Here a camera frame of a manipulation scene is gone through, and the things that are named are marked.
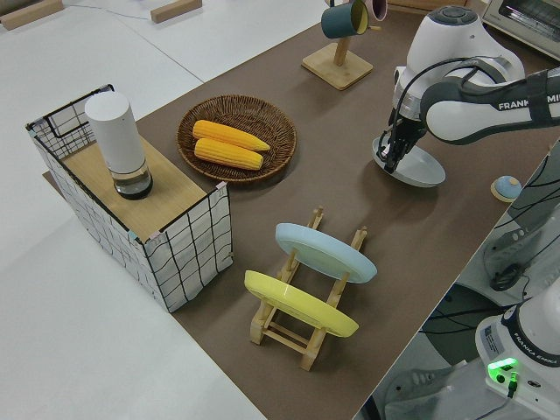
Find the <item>white table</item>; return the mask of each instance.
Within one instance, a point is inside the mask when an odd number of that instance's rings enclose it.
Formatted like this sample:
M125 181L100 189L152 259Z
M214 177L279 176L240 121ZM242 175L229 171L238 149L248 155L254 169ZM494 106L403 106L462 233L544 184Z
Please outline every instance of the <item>white table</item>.
M263 418L89 237L43 179L24 128L107 83L141 118L314 25L325 8L320 0L204 0L162 24L147 20L153 4L166 3L73 0L16 30L0 27L6 418Z

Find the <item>wire storage basket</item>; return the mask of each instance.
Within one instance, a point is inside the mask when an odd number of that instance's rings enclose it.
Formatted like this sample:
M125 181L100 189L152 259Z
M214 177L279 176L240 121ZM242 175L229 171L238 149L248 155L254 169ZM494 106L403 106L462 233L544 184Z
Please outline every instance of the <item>wire storage basket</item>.
M233 263L226 183L142 239L67 165L95 143L84 107L100 87L34 122L27 131L60 193L89 234L168 312L176 311Z

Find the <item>green light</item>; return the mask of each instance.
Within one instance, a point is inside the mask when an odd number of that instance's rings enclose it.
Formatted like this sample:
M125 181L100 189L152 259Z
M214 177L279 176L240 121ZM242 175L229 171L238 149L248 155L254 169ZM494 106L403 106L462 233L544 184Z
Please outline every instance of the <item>green light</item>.
M502 371L510 370L516 364L517 364L517 359L514 359L513 357L508 357L507 359L504 360L494 361L488 364L488 374L494 381L497 382L496 377L498 376L498 374L500 374ZM517 374L515 372L512 372L511 380L516 381L516 376Z

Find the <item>cylindrical speaker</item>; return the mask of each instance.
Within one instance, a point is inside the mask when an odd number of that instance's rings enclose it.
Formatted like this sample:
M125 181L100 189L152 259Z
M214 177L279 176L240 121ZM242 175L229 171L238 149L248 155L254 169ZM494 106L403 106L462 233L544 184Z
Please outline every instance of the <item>cylindrical speaker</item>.
M129 200L148 195L153 180L129 100L102 92L87 100L85 111L115 189Z

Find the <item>black cable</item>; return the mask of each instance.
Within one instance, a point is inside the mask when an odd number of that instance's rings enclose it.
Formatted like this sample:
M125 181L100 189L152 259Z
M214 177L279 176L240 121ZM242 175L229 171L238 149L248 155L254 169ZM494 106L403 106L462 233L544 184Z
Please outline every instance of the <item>black cable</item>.
M465 83L467 83L469 81L469 79L471 79L478 71L479 71L479 69L477 67L475 67L473 70L471 70L465 76L463 76L463 79L461 80L461 84L459 85L459 92L461 94L469 95L469 96L484 96L484 95L488 95L488 94L499 93L502 90L508 90L509 88L512 88L514 86L522 85L524 83L527 83L527 79L518 79L518 80L514 80L511 83L508 83L506 85L498 86L497 88L492 89L491 91L483 91L483 92L470 91L470 92L467 92L465 90L465 86L464 86Z
M558 182L560 182L560 178L555 179L554 181L543 182L542 184L532 184L532 185L527 185L527 186L529 188L538 188L540 186L552 186L553 184L557 184Z
M482 416L478 416L476 417L474 420L482 420L483 418L487 418L488 416L492 415L493 413L495 413L498 410L502 410L504 407L506 407L509 402L512 400L512 398L514 397L515 391L517 390L517 373L513 372L511 374L511 378L509 379L509 384L507 385L507 398L506 401L500 406L500 407L496 407L495 409L491 409L490 411L488 411L487 413L483 414Z
M428 320L432 321L434 319L441 319L441 318L451 318L451 317L459 317L461 315L468 315L471 313L484 313L484 312L505 312L513 305L509 304L506 306L496 306L495 308L480 308L480 309L471 309L468 311L460 311L460 312L453 312L453 313L446 313L444 316L442 315L434 315L433 317L429 317Z
M471 326L469 328L461 328L460 330L452 330L452 331L425 331L425 330L420 330L418 332L422 333L422 334L445 335L445 334L462 333L462 332L465 332L465 331L472 331L472 330L476 330L476 326Z
M525 295L527 294L527 292L526 292L527 286L529 286L529 282L531 281L531 279L526 274L521 275L521 277L526 277L527 278L527 282L525 283L525 285L523 286L523 290L521 291L521 301L523 301L523 300L525 300Z
M475 328L472 325L468 325L468 324L464 324L462 322L459 322L455 319L451 319L450 317L447 316L447 314L441 312L439 309L436 309L435 312L439 313L440 315L442 315L445 319L447 319L448 321L451 321L453 324L457 324L458 326L466 326L467 328Z
M488 276L488 280L490 280L494 277L494 274L490 274L490 271L488 271L488 267L486 265L488 248L489 247L484 247L484 250L482 251L482 268L484 269L484 272Z
M549 243L546 244L546 246L544 248L542 248L539 252L537 252L536 254L534 254L533 256L531 256L530 260L528 260L527 262L525 262L525 264L529 264L531 261L533 261L535 258L537 258L546 248L548 248L550 245L552 245L558 238L560 238L560 234L557 234L555 236L555 238L550 241Z
M535 202L535 206L536 206L537 204L543 203L543 202L545 201L545 199L547 199L548 197L550 197L552 194L556 193L556 192L559 191L559 190L560 190L560 186L559 186L556 190L554 190L554 191L552 191L552 192L549 192L549 193L546 194L544 197L542 197L541 199L539 199L538 201L536 201L536 202ZM502 227L506 226L507 224L511 223L512 221L517 220L517 219L518 219L519 217L521 217L523 214L525 214L526 212L528 212L531 208L533 208L533 206L531 206L531 207L529 207L529 208L526 208L525 210L521 211L521 212L518 213L515 217L512 217L511 220L508 220L508 221L506 221L506 222L504 222L504 223L501 223L500 225L494 226L494 229L502 228Z
M490 411L488 411L487 413L483 414L482 416L476 417L474 420L482 420L483 418L487 418L488 416L490 416L491 414L495 413L496 411L501 410L501 409L503 409L504 407L506 407L506 405L508 405L510 401L511 401L511 398L508 398L500 407L496 407L495 409L491 409Z
M536 206L537 204L542 204L542 203L545 203L545 202L547 202L547 201L557 200L557 199L560 199L560 195L555 195L555 196L553 196L553 197L548 197L547 199L539 199L538 201L535 201L534 203L527 204L527 205L521 206L521 207L513 207L513 206L511 206L511 208L513 208L513 209L515 209L515 210L523 210L524 208L527 208L527 207L534 207L534 206Z
M542 161L541 170L539 171L539 173L536 174L535 178L531 182L529 182L527 185L525 185L525 187L531 187L541 177L541 175L543 175L543 172L546 169L546 165L549 162L549 158L550 158L550 155L546 155L546 157Z
M395 108L395 116L393 117L393 129L391 130L391 138L390 138L390 142L389 144L393 144L396 140L396 120L398 119L400 113L401 113L401 106L403 105L403 101L404 101L404 96L406 95L406 93L409 91L410 87L412 86L412 84L417 81L420 77L422 77L423 75L425 75L426 73L428 73L430 70L433 70L434 68L437 67L441 67L444 66L446 64L451 64L451 63L456 63L458 61L465 61L467 60L467 58L456 58L456 59L443 59L435 64L432 64L431 66L427 66L424 70L422 70L421 72L419 72L416 76L414 76L409 83L407 83L407 85L404 87L404 89L402 90L401 93L401 97L399 98L399 102L396 104L396 108ZM381 150L381 139L382 137L380 137L380 143L379 143L379 148Z
M382 420L372 395L370 395L366 400L366 403L364 404L364 410L366 411L368 420Z

